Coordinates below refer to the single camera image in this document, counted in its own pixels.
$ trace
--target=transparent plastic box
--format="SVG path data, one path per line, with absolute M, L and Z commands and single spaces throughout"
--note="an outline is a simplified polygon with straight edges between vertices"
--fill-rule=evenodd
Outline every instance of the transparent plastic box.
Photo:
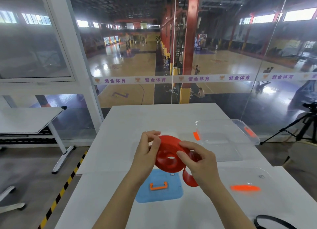
M 196 121 L 196 133 L 198 143 L 215 153 L 217 161 L 243 160 L 238 147 L 260 143 L 257 135 L 236 119 Z

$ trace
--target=red tape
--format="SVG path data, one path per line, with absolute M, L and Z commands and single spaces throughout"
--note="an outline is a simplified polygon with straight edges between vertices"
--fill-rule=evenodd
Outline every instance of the red tape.
M 155 165 L 162 171 L 169 173 L 176 173 L 183 170 L 184 182 L 190 187 L 198 187 L 197 182 L 195 181 L 193 176 L 186 171 L 186 165 L 177 156 L 176 152 L 185 152 L 195 162 L 201 160 L 200 155 L 197 154 L 195 151 L 190 151 L 185 147 L 181 147 L 179 145 L 181 140 L 174 136 L 161 135 L 160 139 L 161 145 L 156 155 Z

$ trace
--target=orange clip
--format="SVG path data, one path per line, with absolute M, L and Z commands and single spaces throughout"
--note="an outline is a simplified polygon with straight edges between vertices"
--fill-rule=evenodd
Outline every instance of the orange clip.
M 251 136 L 251 137 L 256 137 L 256 134 L 249 128 L 249 127 L 244 127 L 244 130 Z
M 155 191 L 155 190 L 161 190 L 161 189 L 166 189 L 167 188 L 167 181 L 164 182 L 163 187 L 153 187 L 153 183 L 150 183 L 150 190 Z
M 194 134 L 195 139 L 196 139 L 197 141 L 200 141 L 200 137 L 199 137 L 197 131 L 193 132 L 193 134 Z
M 230 186 L 231 190 L 233 191 L 245 191 L 245 192 L 257 192 L 260 191 L 260 187 L 251 186 L 251 185 L 236 185 L 236 186 Z

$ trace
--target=orange plastic piece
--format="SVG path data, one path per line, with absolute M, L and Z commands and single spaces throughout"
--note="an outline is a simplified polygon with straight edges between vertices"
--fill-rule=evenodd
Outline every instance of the orange plastic piece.
M 177 156 L 176 152 L 185 152 L 189 156 L 189 158 L 191 158 L 195 162 L 201 160 L 200 155 L 195 151 L 190 151 L 185 147 L 181 147 L 179 145 L 181 140 L 174 136 L 161 135 L 160 139 L 161 145 L 156 155 L 155 165 L 162 171 L 169 173 L 176 173 L 183 170 L 184 182 L 190 187 L 198 187 L 198 184 L 193 176 L 188 174 L 188 172 L 185 170 L 186 165 Z
M 193 132 L 193 134 L 194 134 L 195 139 L 196 139 L 197 141 L 200 141 L 200 137 L 199 137 L 197 131 Z
M 167 188 L 167 181 L 164 182 L 163 187 L 153 187 L 153 183 L 150 183 L 150 190 L 155 191 L 155 190 L 161 190 L 161 189 L 166 189 Z
M 235 185 L 230 187 L 233 191 L 245 191 L 245 192 L 258 192 L 261 190 L 260 187 L 252 186 L 252 185 Z
M 251 137 L 256 137 L 256 134 L 249 128 L 249 127 L 244 127 L 244 130 L 251 136 Z

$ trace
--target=tabletop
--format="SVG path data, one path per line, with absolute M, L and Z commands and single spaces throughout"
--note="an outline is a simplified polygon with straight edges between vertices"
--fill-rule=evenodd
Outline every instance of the tabletop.
M 0 134 L 36 134 L 64 109 L 61 107 L 0 110 Z
M 234 167 L 218 168 L 221 180 L 229 189 L 233 177 L 228 175 L 239 170 Z M 266 167 L 265 171 L 272 179 L 267 182 L 269 184 L 266 189 L 271 191 L 267 191 L 265 199 L 250 197 L 248 200 L 251 203 L 244 204 L 243 200 L 233 195 L 245 214 L 250 219 L 259 214 L 272 215 L 297 228 L 314 228 L 317 225 L 315 200 L 283 167 Z M 125 174 L 126 172 L 99 172 L 82 175 L 55 229 L 92 228 Z M 150 203 L 134 201 L 126 229 L 224 228 L 215 207 L 200 187 L 189 187 L 182 179 L 181 181 L 184 195 L 180 199 Z M 272 227 L 268 222 L 263 226 L 279 229 L 276 224 Z
M 143 131 L 196 141 L 199 120 L 229 120 L 216 103 L 113 106 L 103 121 L 77 175 L 101 171 L 128 171 Z M 244 161 L 270 165 L 255 146 L 237 146 Z M 235 161 L 237 165 L 244 161 Z

